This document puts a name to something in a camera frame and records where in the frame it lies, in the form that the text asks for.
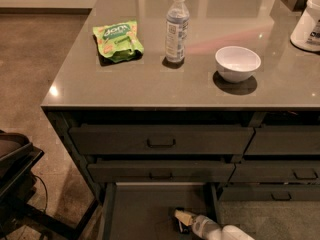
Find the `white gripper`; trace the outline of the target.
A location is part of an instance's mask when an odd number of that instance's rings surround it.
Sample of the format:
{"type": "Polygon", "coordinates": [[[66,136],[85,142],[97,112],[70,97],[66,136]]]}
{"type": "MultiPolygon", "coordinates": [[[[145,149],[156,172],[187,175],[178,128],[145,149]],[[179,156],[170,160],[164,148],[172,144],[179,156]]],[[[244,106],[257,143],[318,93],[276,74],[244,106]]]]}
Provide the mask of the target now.
{"type": "Polygon", "coordinates": [[[203,240],[221,240],[222,229],[219,224],[204,215],[175,210],[174,216],[185,226],[191,226],[193,233],[203,240]]]}

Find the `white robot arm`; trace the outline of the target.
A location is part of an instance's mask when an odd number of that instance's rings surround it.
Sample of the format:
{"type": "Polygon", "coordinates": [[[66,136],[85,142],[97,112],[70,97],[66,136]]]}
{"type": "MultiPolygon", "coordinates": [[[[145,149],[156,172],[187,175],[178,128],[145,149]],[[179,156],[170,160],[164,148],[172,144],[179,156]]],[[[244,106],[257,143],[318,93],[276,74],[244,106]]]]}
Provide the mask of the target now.
{"type": "Polygon", "coordinates": [[[234,225],[220,226],[204,215],[176,209],[174,217],[202,240],[255,240],[234,225]]]}

